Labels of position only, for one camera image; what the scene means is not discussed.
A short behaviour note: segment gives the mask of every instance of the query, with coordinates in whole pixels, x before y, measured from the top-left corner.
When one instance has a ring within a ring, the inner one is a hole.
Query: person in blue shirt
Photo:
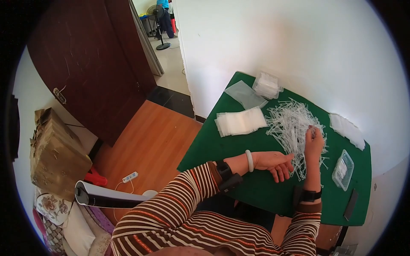
[[[169,38],[176,38],[177,35],[174,35],[174,31],[172,30],[171,24],[171,16],[169,15],[169,3],[168,0],[157,0],[157,5],[161,5],[165,9],[164,15],[159,19],[159,29],[157,29],[157,33],[155,38],[159,40],[159,31],[166,31]]]

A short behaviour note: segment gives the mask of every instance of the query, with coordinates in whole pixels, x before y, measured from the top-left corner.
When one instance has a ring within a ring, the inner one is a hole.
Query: brown wooden door
[[[27,47],[50,91],[110,146],[155,86],[128,0],[56,0]]]

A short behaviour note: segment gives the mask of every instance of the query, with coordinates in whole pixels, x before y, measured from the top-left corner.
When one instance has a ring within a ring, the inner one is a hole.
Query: wooden floor
[[[138,172],[134,179],[134,194],[142,194],[148,189],[160,191],[176,175],[182,160],[201,124],[170,109],[145,101],[132,118],[113,148],[103,145],[94,166],[108,179],[107,188],[132,192],[131,183],[122,183],[122,178]],[[119,220],[129,209],[116,209]],[[108,219],[116,224],[112,209],[102,209]],[[272,238],[281,244],[291,218],[276,216]],[[329,249],[337,240],[341,227],[321,225],[317,246]]]

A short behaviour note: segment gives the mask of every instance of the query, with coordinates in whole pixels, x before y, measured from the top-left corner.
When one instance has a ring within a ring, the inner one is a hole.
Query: tower fan
[[[164,43],[162,40],[161,27],[159,25],[159,19],[165,14],[165,9],[161,5],[153,5],[147,10],[147,16],[150,20],[155,20],[157,24],[157,29],[159,29],[159,38],[161,39],[161,45],[157,46],[157,50],[164,50],[171,46],[170,43]]]

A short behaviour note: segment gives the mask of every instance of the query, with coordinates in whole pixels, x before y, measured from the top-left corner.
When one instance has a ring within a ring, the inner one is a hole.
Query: black wrist strap
[[[299,202],[314,202],[320,197],[322,197],[322,189],[320,189],[319,192],[303,189],[301,197],[299,198]]]
[[[218,189],[221,192],[228,192],[230,189],[236,187],[243,181],[242,177],[239,174],[232,174],[229,165],[223,160],[216,161],[216,169],[218,170],[219,175],[222,178],[222,182],[218,186]]]
[[[223,160],[216,161],[216,169],[218,170],[219,175],[222,178],[222,183],[229,180],[229,178],[232,176],[232,171],[229,165]]]

